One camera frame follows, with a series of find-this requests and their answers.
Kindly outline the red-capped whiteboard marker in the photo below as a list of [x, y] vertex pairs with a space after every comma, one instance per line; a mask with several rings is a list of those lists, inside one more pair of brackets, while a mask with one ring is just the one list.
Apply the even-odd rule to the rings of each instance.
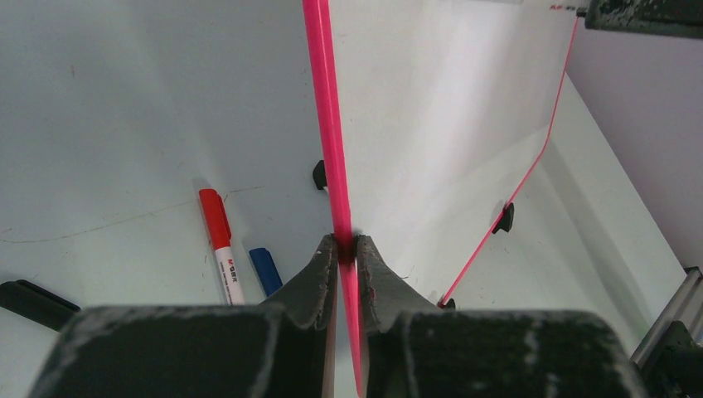
[[222, 197], [212, 188], [198, 192], [206, 228], [216, 258], [218, 275], [221, 277], [225, 298], [230, 305], [245, 303], [239, 272], [231, 249], [231, 230]]

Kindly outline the rear black board stand clip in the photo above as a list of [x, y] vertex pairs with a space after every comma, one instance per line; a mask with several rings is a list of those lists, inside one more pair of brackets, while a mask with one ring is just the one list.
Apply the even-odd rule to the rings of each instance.
[[327, 191], [327, 175], [324, 161], [319, 160], [313, 168], [313, 183], [319, 191]]

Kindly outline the green whiteboard marker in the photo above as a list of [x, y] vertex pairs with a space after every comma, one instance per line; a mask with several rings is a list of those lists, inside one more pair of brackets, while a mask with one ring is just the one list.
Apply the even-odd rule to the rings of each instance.
[[551, 11], [560, 11], [560, 12], [585, 12], [586, 11], [586, 6], [577, 6], [573, 4], [551, 4], [549, 6], [549, 9]]

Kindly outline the pink-framed whiteboard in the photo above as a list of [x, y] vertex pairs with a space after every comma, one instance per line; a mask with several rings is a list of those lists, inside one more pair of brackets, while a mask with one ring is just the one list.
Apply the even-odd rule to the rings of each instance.
[[352, 237], [443, 303], [550, 137], [581, 1], [302, 4], [356, 381]]

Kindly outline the right black board stand clip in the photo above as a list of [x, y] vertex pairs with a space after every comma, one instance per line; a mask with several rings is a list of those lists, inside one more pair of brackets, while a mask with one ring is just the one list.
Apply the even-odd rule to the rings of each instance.
[[512, 229], [515, 215], [515, 207], [513, 203], [508, 203], [502, 209], [502, 213], [499, 216], [496, 225], [492, 229], [492, 233], [495, 235], [499, 231], [505, 231], [509, 233]]

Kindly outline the blue-capped whiteboard marker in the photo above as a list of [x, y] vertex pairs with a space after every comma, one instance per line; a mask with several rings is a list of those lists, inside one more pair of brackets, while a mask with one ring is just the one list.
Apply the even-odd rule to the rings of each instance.
[[276, 293], [283, 286], [283, 282], [273, 256], [263, 247], [250, 250], [249, 255], [265, 296]]

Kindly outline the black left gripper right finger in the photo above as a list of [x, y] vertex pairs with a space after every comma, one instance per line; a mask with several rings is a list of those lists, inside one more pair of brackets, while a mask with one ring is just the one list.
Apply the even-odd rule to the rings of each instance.
[[447, 310], [356, 238], [367, 397], [645, 397], [614, 330], [570, 310]]

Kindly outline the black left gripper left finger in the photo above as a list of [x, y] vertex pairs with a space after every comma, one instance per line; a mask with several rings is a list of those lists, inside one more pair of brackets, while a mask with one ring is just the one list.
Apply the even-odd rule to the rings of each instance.
[[88, 308], [61, 330], [33, 397], [330, 397], [337, 243], [256, 305]]

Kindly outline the black-capped whiteboard marker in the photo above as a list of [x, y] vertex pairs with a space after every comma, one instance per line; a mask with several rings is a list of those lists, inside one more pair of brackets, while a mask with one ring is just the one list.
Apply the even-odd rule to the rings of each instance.
[[1, 284], [1, 307], [59, 332], [81, 308], [25, 279]]

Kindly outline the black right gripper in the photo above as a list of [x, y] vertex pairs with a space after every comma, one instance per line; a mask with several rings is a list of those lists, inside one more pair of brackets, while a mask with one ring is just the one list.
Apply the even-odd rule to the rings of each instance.
[[589, 30], [702, 38], [702, 0], [600, 0], [584, 14]]

